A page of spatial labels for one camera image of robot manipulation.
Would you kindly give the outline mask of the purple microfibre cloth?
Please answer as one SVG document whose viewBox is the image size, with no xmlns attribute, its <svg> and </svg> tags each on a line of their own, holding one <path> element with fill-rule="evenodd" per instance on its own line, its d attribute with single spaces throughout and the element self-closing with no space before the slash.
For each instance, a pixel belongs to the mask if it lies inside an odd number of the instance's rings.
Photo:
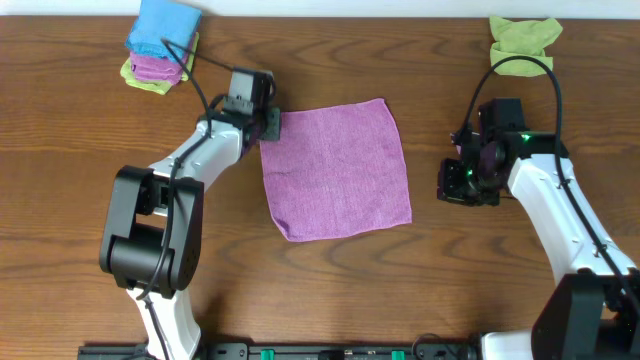
<svg viewBox="0 0 640 360">
<path fill-rule="evenodd" d="M 340 239 L 409 224 L 399 131 L 386 102 L 285 112 L 260 145 L 271 218 L 290 242 Z"/>
</svg>

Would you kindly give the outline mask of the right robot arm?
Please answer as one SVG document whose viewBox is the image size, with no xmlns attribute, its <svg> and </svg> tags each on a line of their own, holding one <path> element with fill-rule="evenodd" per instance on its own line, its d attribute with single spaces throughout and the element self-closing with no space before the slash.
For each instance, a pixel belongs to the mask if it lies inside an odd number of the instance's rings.
<svg viewBox="0 0 640 360">
<path fill-rule="evenodd" d="M 639 268 L 598 220 L 558 135 L 461 130 L 442 161 L 439 199 L 496 206 L 507 191 L 524 208 L 556 283 L 528 330 L 491 332 L 482 359 L 636 359 Z"/>
</svg>

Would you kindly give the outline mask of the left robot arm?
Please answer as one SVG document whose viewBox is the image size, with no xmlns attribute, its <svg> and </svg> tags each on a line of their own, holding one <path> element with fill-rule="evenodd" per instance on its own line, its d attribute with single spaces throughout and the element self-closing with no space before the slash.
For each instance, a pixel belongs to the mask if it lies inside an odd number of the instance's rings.
<svg viewBox="0 0 640 360">
<path fill-rule="evenodd" d="M 189 285 L 201 254 L 209 187 L 260 141 L 276 141 L 281 111 L 219 95 L 193 134 L 147 167 L 124 166 L 114 179 L 99 265 L 135 302 L 148 341 L 99 357 L 196 359 L 201 329 Z"/>
</svg>

